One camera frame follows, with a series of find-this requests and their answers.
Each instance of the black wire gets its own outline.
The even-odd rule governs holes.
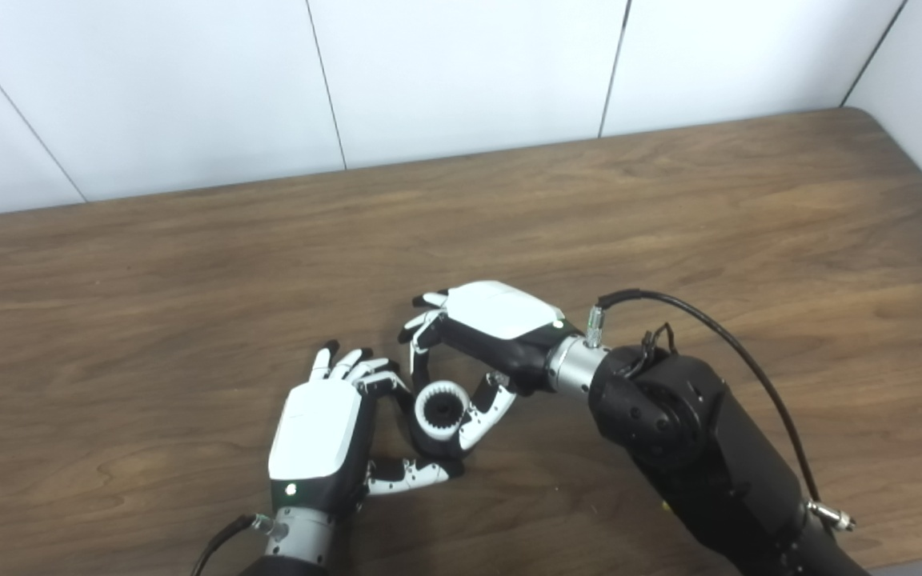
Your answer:
[[[194,563],[194,569],[190,570],[190,576],[201,576],[202,570],[205,569],[205,564],[208,562],[208,558],[211,557],[212,553],[219,550],[219,547],[222,546],[223,543],[226,543],[226,540],[230,540],[234,536],[237,536],[238,533],[251,528],[256,518],[255,514],[241,515],[237,520],[227,524],[226,528],[220,530],[215,536],[212,536],[212,539],[205,545],[205,550],[202,550],[202,555],[200,555],[198,561]]]
[[[746,347],[742,346],[742,342],[739,342],[735,336],[732,336],[731,332],[725,330],[724,326],[721,326],[714,318],[710,318],[704,314],[702,310],[696,309],[695,306],[689,305],[689,303],[684,300],[674,298],[674,296],[668,294],[663,294],[663,292],[639,290],[637,288],[620,290],[612,294],[600,296],[596,305],[599,306],[600,309],[606,310],[608,307],[617,305],[619,302],[640,299],[658,300],[658,302],[666,303],[666,305],[674,306],[676,309],[684,311],[684,313],[699,320],[706,325],[707,328],[717,333],[718,336],[723,338],[724,341],[739,354],[739,357],[742,358],[746,365],[749,366],[750,370],[753,371],[753,374],[756,375],[756,379],[764,386],[764,390],[768,392],[768,396],[771,397],[771,401],[775,404],[775,408],[778,409],[778,415],[784,423],[784,429],[788,432],[788,438],[792,442],[793,450],[795,450],[795,457],[799,462],[799,470],[802,473],[802,480],[806,482],[806,490],[809,491],[809,497],[812,498],[813,501],[820,502],[820,492],[816,489],[816,480],[813,478],[813,471],[810,470],[809,460],[806,459],[806,451],[802,448],[802,440],[799,438],[799,431],[796,429],[795,423],[792,422],[792,416],[789,414],[788,408],[784,405],[784,401],[782,401],[780,394],[778,394],[778,390],[773,386],[771,379],[764,373],[764,369],[760,368],[760,365],[756,363],[752,354],[749,354],[749,350],[746,350]]]

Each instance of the wooden table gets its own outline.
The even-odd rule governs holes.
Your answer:
[[[922,174],[866,114],[827,110],[0,215],[0,574],[186,573],[267,508],[268,442],[319,343],[403,360],[412,296],[477,278],[579,325],[629,286],[709,311],[779,384],[824,498],[859,518],[842,546],[922,558]],[[607,341],[665,318],[790,454],[690,318],[629,306]],[[394,416],[378,451],[407,454]],[[468,464],[370,499],[339,573],[732,574],[574,401],[517,402]],[[260,546],[241,536],[207,572]]]

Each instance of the gear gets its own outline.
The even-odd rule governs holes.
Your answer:
[[[415,398],[415,417],[429,438],[445,442],[460,429],[469,404],[468,393],[461,386],[439,380],[425,386]]]
[[[425,416],[425,422],[432,424],[432,427],[449,429],[461,422],[461,416],[464,415],[464,404],[456,394],[442,391],[442,393],[432,394],[426,398],[422,414]]]

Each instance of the white gear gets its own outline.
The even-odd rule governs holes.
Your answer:
[[[435,396],[435,394],[451,394],[451,396],[457,398],[461,401],[462,414],[469,410],[471,401],[468,400],[468,393],[466,393],[465,389],[462,389],[461,386],[457,386],[456,383],[450,382],[450,380],[439,380],[438,382],[429,384],[429,386],[425,386],[418,394],[418,397],[415,398],[415,417],[418,419],[418,426],[421,426],[422,431],[424,431],[429,438],[445,442],[450,440],[451,436],[461,427],[462,414],[458,415],[457,423],[451,424],[451,426],[433,426],[432,422],[429,422],[428,418],[425,417],[425,405],[429,402],[429,398]]]

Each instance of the metal connector plug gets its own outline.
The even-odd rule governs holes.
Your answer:
[[[605,311],[599,306],[593,306],[589,310],[589,321],[586,323],[586,346],[592,349],[599,349],[599,344],[603,342],[603,316]]]
[[[826,504],[812,500],[806,502],[806,510],[811,511],[817,518],[826,521],[831,528],[839,532],[852,532],[856,529],[856,521],[842,510],[835,510]]]
[[[290,527],[284,524],[284,522],[272,520],[272,518],[267,517],[265,514],[255,515],[255,521],[251,523],[251,529],[257,530],[277,542],[286,538],[287,534],[290,532]]]

